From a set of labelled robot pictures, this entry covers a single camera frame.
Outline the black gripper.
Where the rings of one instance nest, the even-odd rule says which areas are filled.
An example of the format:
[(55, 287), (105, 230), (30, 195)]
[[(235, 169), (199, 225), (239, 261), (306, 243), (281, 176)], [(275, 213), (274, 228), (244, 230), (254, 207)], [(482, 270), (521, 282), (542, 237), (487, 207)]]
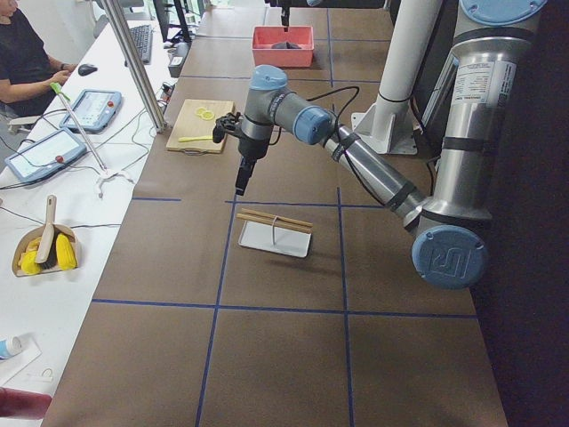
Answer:
[(238, 151), (242, 160), (236, 177), (236, 194), (243, 196), (247, 187), (247, 181), (252, 177), (256, 162), (267, 155), (269, 136), (253, 138), (245, 133), (238, 136)]
[(283, 27), (289, 27), (289, 15), (291, 8), (291, 0), (279, 0), (279, 7), (281, 8), (281, 24)]

